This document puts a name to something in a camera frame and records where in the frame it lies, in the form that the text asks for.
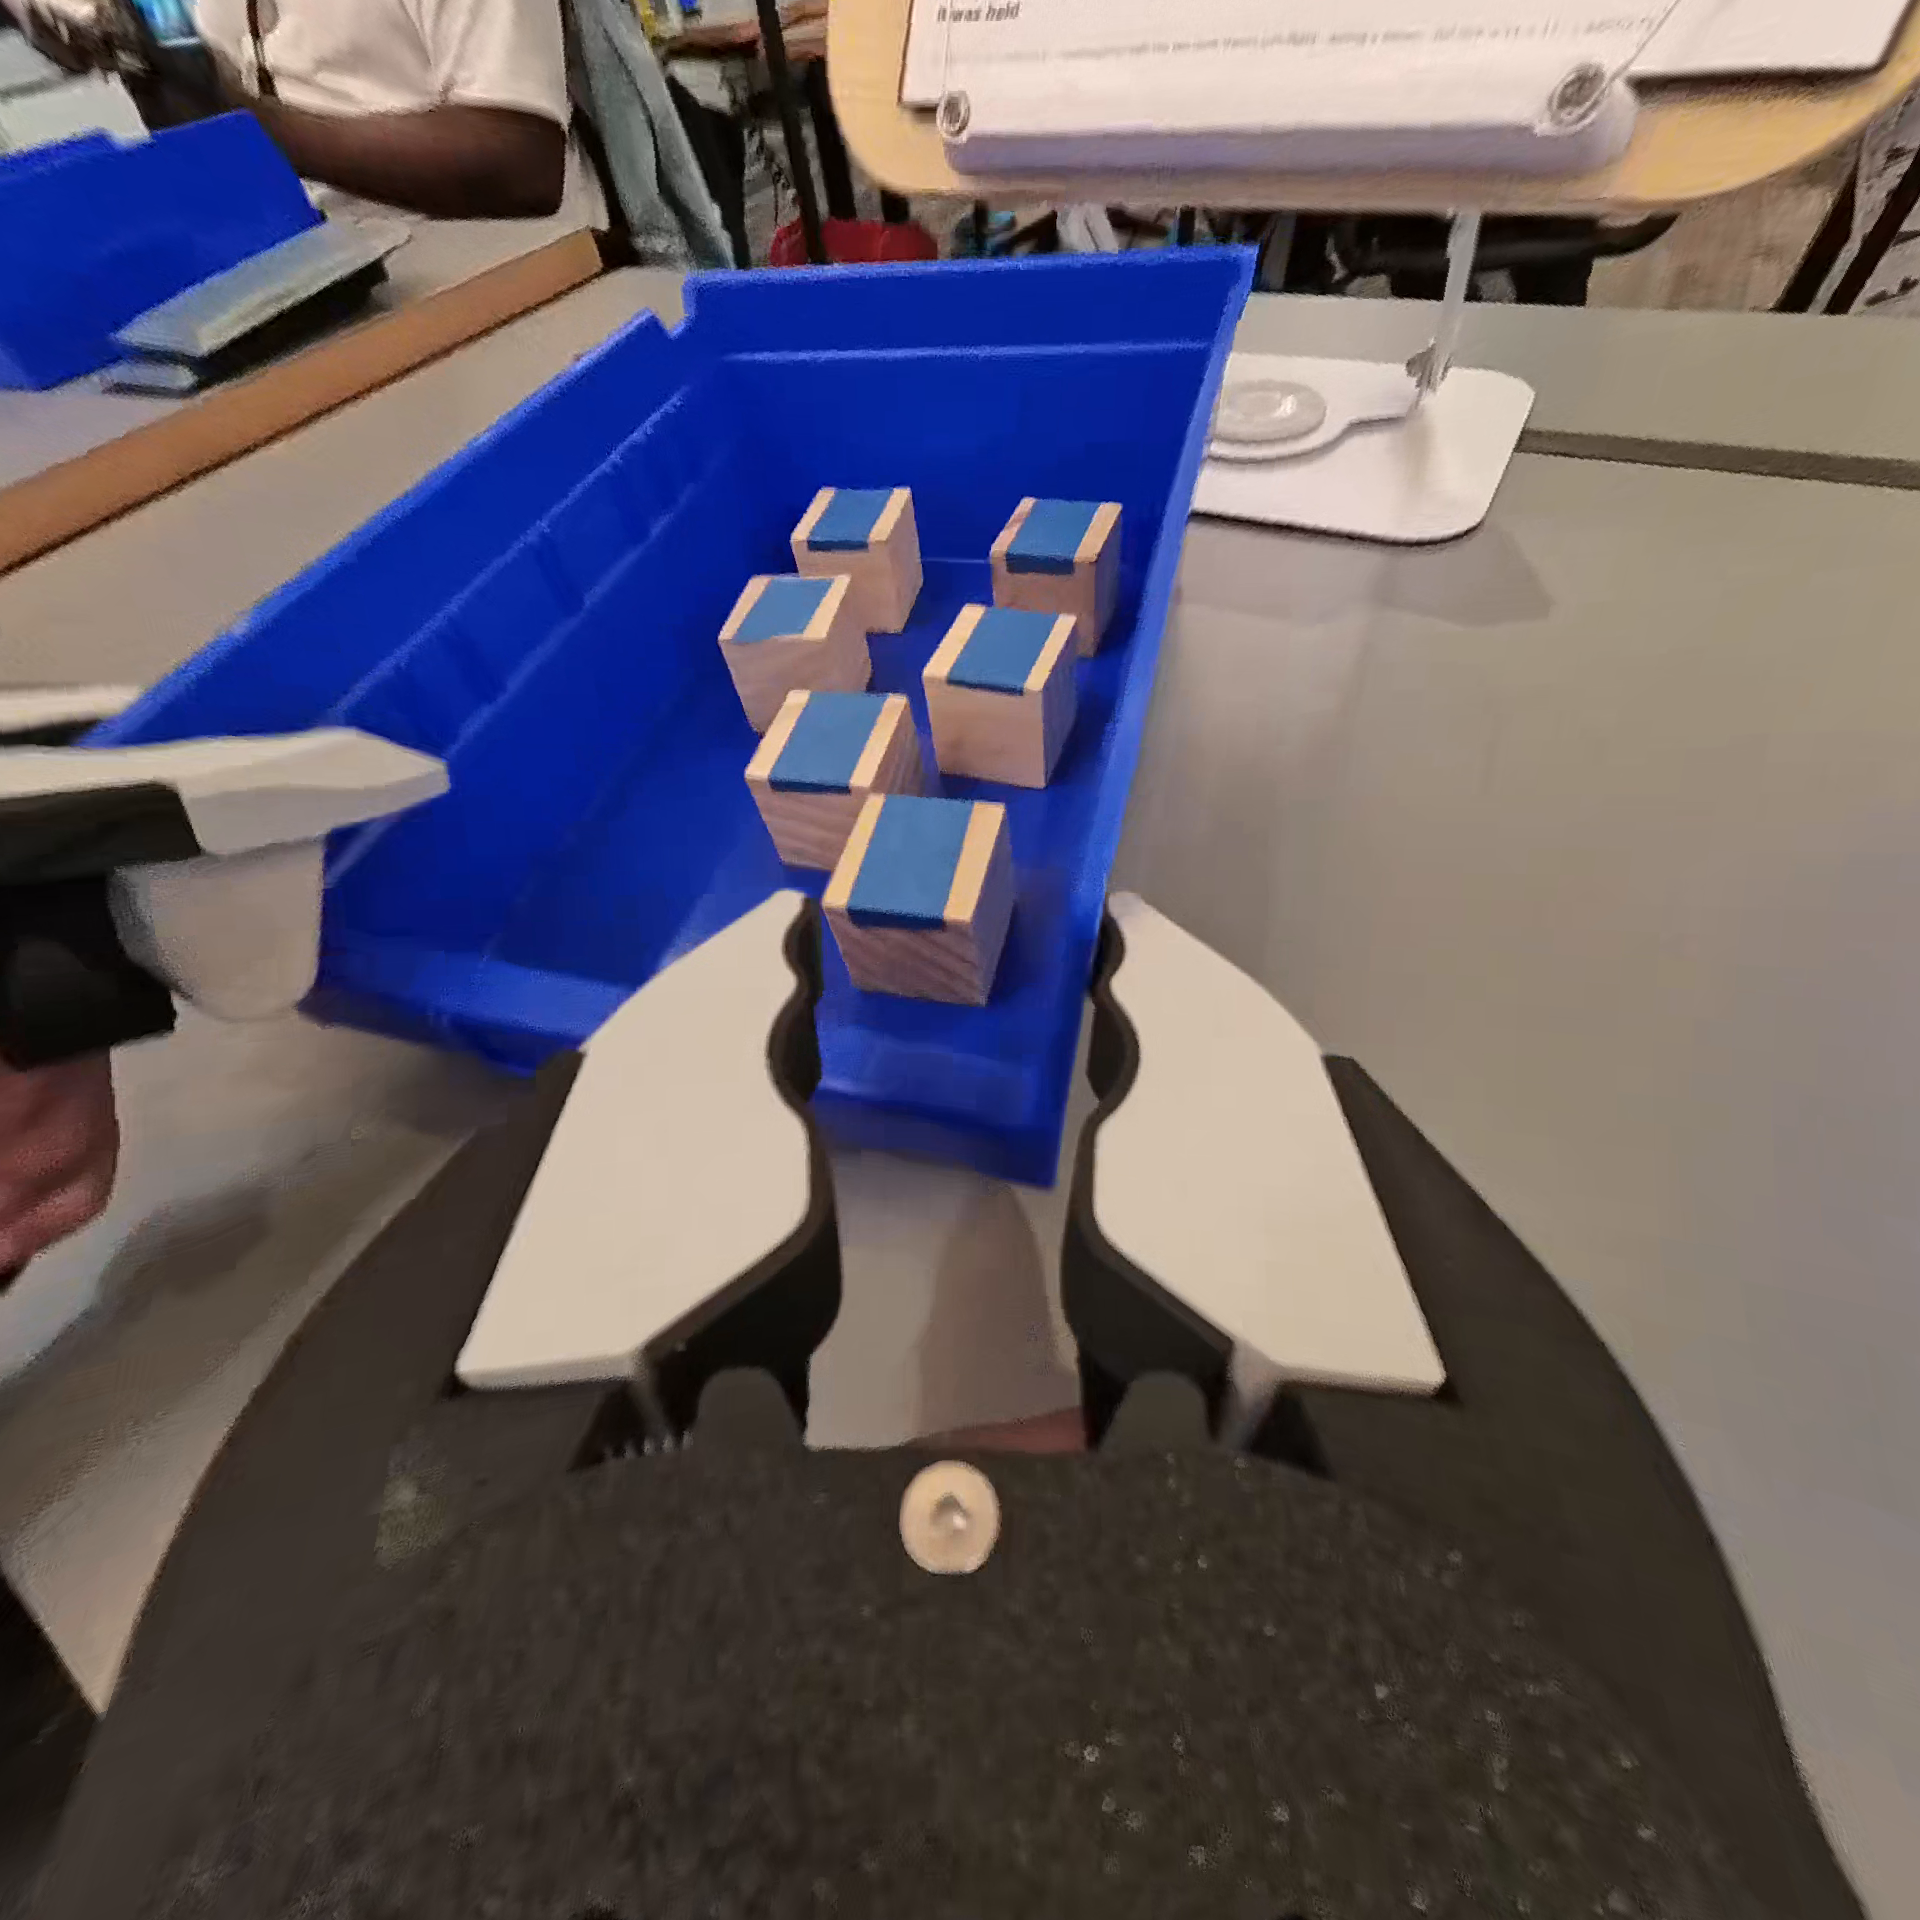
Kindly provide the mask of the blue plastic bin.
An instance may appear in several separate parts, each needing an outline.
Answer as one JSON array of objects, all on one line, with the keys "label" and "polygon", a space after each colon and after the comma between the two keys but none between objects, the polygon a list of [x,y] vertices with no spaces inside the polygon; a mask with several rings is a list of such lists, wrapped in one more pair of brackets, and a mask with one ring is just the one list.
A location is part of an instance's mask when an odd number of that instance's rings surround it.
[{"label": "blue plastic bin", "polygon": [[1120,503],[1120,595],[1055,777],[1010,810],[991,1000],[856,993],[824,945],[822,1130],[1048,1186],[1245,247],[717,272],[496,422],[93,747],[360,729],[447,793],[326,851],[307,1011],[530,1073],[787,886],[717,634],[822,488],[906,488],[924,590],[872,643],[909,698],[1026,497]]},{"label": "blue plastic bin", "polygon": [[246,112],[3,158],[3,390],[43,393],[106,368],[123,324],[315,225],[294,168]]}]

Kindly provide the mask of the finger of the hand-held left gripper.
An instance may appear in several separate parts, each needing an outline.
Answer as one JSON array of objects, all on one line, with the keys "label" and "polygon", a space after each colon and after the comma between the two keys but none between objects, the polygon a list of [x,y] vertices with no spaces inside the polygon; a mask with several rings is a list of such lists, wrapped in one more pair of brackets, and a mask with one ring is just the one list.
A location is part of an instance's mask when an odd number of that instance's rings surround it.
[{"label": "finger of the hand-held left gripper", "polygon": [[3,747],[63,747],[131,710],[142,688],[3,688]]},{"label": "finger of the hand-held left gripper", "polygon": [[288,1015],[320,971],[330,840],[447,793],[442,759],[356,729],[3,756],[5,906],[99,882],[112,945],[221,1022]]}]

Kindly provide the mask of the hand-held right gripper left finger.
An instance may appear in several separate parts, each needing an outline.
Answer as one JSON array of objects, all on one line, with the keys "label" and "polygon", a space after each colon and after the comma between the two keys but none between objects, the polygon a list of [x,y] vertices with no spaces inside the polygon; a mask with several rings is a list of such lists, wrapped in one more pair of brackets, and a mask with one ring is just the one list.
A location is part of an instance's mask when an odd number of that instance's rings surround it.
[{"label": "hand-held right gripper left finger", "polygon": [[820,1079],[818,906],[781,890],[627,998],[582,1044],[452,1364],[459,1388],[622,1386],[678,1443],[712,1377],[759,1370],[798,1425],[842,1306]]}]

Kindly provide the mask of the red bag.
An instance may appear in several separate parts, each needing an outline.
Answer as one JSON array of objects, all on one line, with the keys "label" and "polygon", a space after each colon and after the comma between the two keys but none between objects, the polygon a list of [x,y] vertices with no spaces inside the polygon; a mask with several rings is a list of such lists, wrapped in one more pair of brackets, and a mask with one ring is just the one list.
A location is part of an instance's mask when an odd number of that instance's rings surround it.
[{"label": "red bag", "polygon": [[[915,220],[879,223],[822,218],[820,243],[820,264],[834,268],[916,265],[941,256],[932,234]],[[810,254],[807,244],[807,228],[799,218],[794,218],[775,228],[765,265],[772,270],[802,270],[814,265],[814,254]]]}]

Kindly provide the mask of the grey blue jacket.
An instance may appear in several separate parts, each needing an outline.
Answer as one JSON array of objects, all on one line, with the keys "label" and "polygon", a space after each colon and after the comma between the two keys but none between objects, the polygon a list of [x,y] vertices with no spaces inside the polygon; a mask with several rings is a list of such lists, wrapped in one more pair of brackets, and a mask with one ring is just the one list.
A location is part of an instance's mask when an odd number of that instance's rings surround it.
[{"label": "grey blue jacket", "polygon": [[613,265],[719,272],[735,249],[635,6],[564,3],[566,92]]}]

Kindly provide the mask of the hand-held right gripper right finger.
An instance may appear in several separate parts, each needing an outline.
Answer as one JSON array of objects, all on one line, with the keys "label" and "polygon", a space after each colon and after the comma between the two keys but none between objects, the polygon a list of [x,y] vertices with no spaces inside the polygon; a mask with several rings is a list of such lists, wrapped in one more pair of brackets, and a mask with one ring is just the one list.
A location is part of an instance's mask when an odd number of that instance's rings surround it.
[{"label": "hand-held right gripper right finger", "polygon": [[1136,894],[1095,950],[1063,1316],[1091,1434],[1174,1377],[1251,1444],[1285,1396],[1432,1402],[1446,1367],[1334,1090],[1274,994]]}]

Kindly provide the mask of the grey desk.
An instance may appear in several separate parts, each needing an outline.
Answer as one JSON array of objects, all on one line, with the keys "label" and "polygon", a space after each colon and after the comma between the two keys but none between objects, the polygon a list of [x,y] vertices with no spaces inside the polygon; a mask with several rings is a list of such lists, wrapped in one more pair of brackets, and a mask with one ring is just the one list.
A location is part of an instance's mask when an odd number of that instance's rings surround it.
[{"label": "grey desk", "polygon": [[[155,682],[629,316],[622,272],[5,579],[5,687]],[[1492,307],[1488,521],[1198,521],[1115,882],[1352,1057],[1667,1430],[1872,1916],[1915,1916],[1915,331]],[[302,1020],[119,1064],[5,1299],[5,1576],[112,1691],[285,1340],[503,1092]],[[1051,1195],[852,1154],[829,1444],[1060,1406]],[[1015,1200],[1030,1250],[1015,1231]]]}]

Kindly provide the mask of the wooden edged table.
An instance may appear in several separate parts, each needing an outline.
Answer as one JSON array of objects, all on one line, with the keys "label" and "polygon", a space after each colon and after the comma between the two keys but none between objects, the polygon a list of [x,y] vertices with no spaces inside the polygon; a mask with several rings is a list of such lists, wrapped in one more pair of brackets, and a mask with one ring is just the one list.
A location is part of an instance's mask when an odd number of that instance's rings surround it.
[{"label": "wooden edged table", "polygon": [[224,470],[613,268],[599,232],[559,215],[410,227],[414,235],[391,256],[389,282],[358,322],[252,376],[186,400],[108,393],[99,384],[108,366],[51,392],[5,392],[3,569]]}]

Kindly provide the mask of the person's left hand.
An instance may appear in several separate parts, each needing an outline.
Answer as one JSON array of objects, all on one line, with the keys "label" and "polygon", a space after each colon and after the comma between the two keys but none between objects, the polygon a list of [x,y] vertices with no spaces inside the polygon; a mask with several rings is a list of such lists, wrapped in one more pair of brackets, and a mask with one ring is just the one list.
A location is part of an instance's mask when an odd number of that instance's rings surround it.
[{"label": "person's left hand", "polygon": [[106,1212],[119,1145],[108,1051],[3,1068],[3,1289]]}]

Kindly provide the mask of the printed instruction sheet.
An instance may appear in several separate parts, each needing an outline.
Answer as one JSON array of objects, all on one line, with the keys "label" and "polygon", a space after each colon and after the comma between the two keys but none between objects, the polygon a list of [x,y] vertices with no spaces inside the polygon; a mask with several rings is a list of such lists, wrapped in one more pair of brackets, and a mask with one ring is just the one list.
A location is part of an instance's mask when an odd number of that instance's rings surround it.
[{"label": "printed instruction sheet", "polygon": [[1632,81],[1852,81],[1879,72],[1909,3],[965,3],[909,6],[898,98],[932,107],[984,65],[1388,58],[1600,65]]}]

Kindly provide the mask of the grey flat tray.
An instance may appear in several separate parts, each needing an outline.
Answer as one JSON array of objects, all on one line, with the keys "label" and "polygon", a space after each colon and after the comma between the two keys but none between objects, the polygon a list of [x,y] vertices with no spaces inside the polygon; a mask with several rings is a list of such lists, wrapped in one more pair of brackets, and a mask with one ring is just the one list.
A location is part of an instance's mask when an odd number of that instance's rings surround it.
[{"label": "grey flat tray", "polygon": [[106,393],[186,400],[358,322],[414,235],[399,223],[322,223],[143,312],[112,336]]}]

